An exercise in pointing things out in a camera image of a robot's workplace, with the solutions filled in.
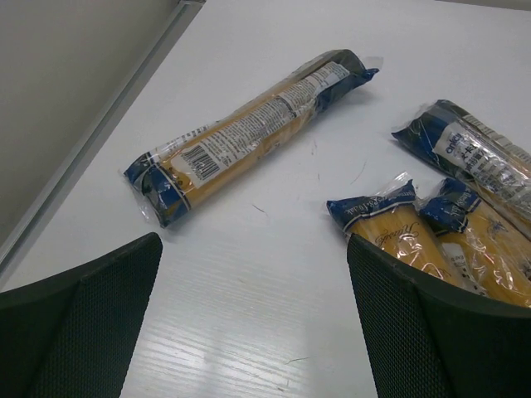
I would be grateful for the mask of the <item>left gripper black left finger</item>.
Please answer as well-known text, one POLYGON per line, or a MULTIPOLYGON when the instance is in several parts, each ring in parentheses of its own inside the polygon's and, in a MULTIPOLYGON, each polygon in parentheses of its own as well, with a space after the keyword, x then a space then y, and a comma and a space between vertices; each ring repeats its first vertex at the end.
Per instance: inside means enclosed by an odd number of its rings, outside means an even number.
POLYGON ((157 277, 148 233, 1 294, 3 397, 118 397, 157 277))

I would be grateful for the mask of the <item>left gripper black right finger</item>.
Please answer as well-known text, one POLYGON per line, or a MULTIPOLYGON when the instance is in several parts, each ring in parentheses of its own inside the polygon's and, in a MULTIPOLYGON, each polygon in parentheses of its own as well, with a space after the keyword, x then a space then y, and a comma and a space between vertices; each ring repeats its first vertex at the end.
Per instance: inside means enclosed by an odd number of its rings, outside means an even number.
POLYGON ((380 397, 528 397, 530 311, 402 263, 359 235, 347 261, 380 397))

